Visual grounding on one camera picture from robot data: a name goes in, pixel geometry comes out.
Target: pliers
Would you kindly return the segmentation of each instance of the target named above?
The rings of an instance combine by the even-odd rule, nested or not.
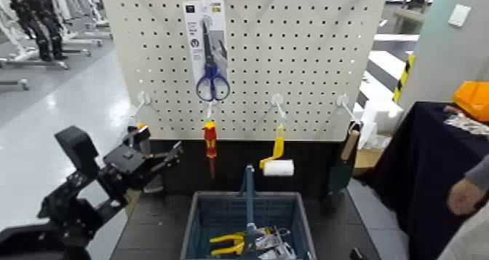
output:
[[[271,234],[271,231],[267,227],[257,229],[258,236],[269,234]],[[209,243],[211,243],[211,256],[220,256],[223,254],[241,255],[245,246],[245,232],[235,232],[230,235],[214,237],[209,240]]]

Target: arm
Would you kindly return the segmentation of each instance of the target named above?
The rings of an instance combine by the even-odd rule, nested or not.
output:
[[[476,205],[489,189],[489,155],[453,185],[448,196],[448,207],[456,215],[476,211]]]
[[[477,166],[465,173],[465,179],[485,192],[489,189],[489,154]]]

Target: yellow pliers handle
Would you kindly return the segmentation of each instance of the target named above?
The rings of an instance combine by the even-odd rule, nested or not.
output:
[[[209,243],[221,243],[228,240],[233,240],[234,244],[237,245],[238,243],[245,240],[245,234],[242,234],[241,232],[237,232],[237,233],[233,233],[232,235],[223,235],[220,237],[214,237],[214,238],[210,238]]]
[[[243,247],[245,246],[245,242],[242,241],[240,244],[238,245],[234,245],[230,248],[219,248],[217,250],[213,250],[210,252],[210,255],[212,256],[217,256],[217,255],[221,255],[221,254],[237,254],[237,255],[241,255],[241,253],[243,252]]]

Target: label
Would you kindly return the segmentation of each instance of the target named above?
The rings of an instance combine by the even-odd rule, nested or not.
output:
[[[207,24],[210,39],[210,49],[219,72],[228,80],[228,58],[226,43],[226,18],[224,1],[202,0],[183,2],[185,15],[187,45],[194,72],[195,83],[204,76],[205,54],[202,22]]]

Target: black table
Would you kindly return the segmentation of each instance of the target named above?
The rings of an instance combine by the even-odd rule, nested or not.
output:
[[[486,154],[487,138],[445,125],[447,103],[416,103],[379,160],[371,186],[397,213],[410,258],[433,260],[467,217],[454,216],[447,196]]]
[[[190,205],[191,197],[185,195],[142,196],[112,259],[179,259]],[[316,200],[305,200],[304,206],[318,259],[349,260],[353,247],[369,260],[380,259],[347,192],[327,211],[321,212]]]

